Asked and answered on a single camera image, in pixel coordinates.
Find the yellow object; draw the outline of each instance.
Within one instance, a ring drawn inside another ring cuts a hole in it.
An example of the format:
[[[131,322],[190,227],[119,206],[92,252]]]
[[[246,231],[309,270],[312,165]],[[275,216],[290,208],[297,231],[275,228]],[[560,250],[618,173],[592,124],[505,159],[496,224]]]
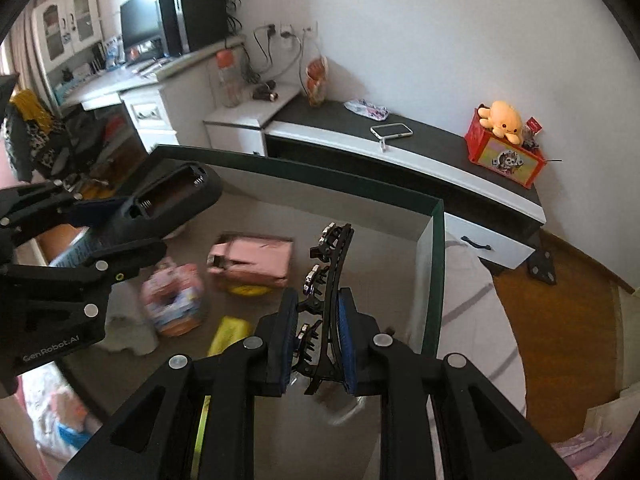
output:
[[[491,108],[478,108],[480,125],[498,138],[506,137],[516,146],[522,143],[522,119],[518,111],[505,101],[496,101]]]
[[[48,134],[51,131],[53,117],[48,110],[45,110],[38,97],[33,91],[26,89],[21,90],[11,99],[9,99],[18,110],[25,121],[36,121],[40,129]]]
[[[229,285],[227,290],[238,296],[262,296],[267,292],[271,292],[271,287],[264,285]]]
[[[251,324],[244,319],[237,317],[225,316],[220,321],[216,335],[209,347],[208,357],[222,354],[233,343],[249,337],[252,333]],[[204,428],[207,424],[207,414],[209,413],[210,396],[204,398],[202,405],[202,413],[200,414],[200,423],[198,425],[198,434],[196,436],[196,445],[193,451],[193,461],[191,462],[191,478],[197,478],[198,469],[200,467],[200,452],[202,451],[202,441],[204,439]]]

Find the baseboard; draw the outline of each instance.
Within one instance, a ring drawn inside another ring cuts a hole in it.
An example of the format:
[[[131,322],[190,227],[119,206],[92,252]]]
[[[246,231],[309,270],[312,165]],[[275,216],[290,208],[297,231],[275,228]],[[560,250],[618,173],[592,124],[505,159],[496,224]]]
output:
[[[601,264],[598,260],[591,258],[588,254],[583,253],[580,249],[572,246],[569,242],[562,240],[562,238],[550,233],[549,231],[546,231],[545,229],[540,229],[540,235],[543,242],[545,241],[545,239],[549,240],[552,244],[561,246],[568,253],[571,253],[573,256],[586,261],[593,267],[596,267],[602,274],[607,276],[613,283],[620,286],[620,288],[625,292],[633,294],[636,291],[631,285],[620,278],[620,276],[618,276],[615,272],[607,269],[607,267]]]

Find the white drawer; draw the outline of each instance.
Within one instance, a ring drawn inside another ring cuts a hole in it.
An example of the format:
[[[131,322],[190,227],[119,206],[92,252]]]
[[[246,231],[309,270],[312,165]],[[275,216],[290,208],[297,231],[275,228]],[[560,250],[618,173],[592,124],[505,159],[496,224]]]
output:
[[[508,269],[515,269],[534,251],[525,244],[449,213],[444,213],[444,228],[451,235],[466,242],[480,258]],[[483,248],[474,247],[469,242]]]
[[[138,135],[147,153],[151,153],[158,144],[170,144],[172,146],[178,146],[180,144],[173,131],[138,130]]]
[[[127,92],[122,101],[137,130],[173,130],[159,90]]]
[[[211,147],[214,150],[250,153],[262,156],[267,154],[262,130],[237,128],[235,126],[218,126],[216,124],[205,124],[205,126],[209,134]]]

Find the plush toy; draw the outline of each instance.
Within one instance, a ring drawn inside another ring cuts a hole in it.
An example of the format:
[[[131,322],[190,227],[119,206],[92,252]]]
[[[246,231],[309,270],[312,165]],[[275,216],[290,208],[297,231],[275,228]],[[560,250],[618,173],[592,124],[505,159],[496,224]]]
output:
[[[478,108],[480,125],[491,130],[500,139],[506,137],[511,144],[522,142],[522,119],[518,111],[504,101],[496,101],[491,108]]]

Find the silver screw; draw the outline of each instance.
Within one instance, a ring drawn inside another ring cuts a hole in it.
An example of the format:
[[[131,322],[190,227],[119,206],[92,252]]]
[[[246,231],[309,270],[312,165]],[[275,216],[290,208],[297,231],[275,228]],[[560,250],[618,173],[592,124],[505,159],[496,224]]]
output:
[[[188,362],[189,359],[187,358],[187,356],[181,354],[174,355],[171,359],[169,359],[169,368],[179,370],[180,368],[184,368]]]
[[[260,339],[257,335],[252,335],[246,338],[242,345],[249,350],[254,350],[262,346],[262,339]]]
[[[464,368],[466,366],[466,357],[462,354],[451,354],[447,357],[447,363],[454,368]]]
[[[98,307],[93,303],[84,306],[84,315],[87,317],[96,317],[98,315]]]
[[[389,334],[376,334],[373,336],[375,346],[391,346],[394,339]]]

